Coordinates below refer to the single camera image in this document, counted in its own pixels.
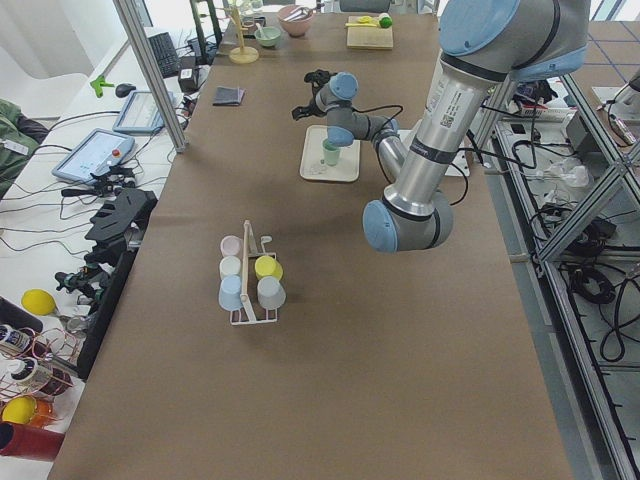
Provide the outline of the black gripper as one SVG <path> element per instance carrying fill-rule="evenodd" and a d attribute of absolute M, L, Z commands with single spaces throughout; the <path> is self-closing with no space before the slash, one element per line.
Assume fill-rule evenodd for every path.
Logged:
<path fill-rule="evenodd" d="M 316 100 L 317 94 L 330 81 L 331 72 L 328 70 L 316 69 L 308 72 L 304 76 L 304 82 L 311 86 L 311 99 L 306 106 L 297 106 L 291 111 L 294 121 L 301 120 L 310 116 L 324 116 L 325 110 Z"/>

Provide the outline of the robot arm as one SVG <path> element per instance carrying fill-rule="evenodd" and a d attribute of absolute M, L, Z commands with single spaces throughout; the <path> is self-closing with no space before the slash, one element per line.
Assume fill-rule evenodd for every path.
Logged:
<path fill-rule="evenodd" d="M 363 212 L 369 245 L 379 252 L 424 250 L 442 244 L 453 212 L 438 186 L 488 89 L 511 78 L 543 80 L 580 68 L 586 56 L 585 1 L 451 1 L 440 19 L 442 74 L 409 146 L 396 123 L 355 111 L 358 91 L 349 72 L 324 72 L 294 119 L 323 117 L 337 147 L 372 143 L 394 180 Z"/>

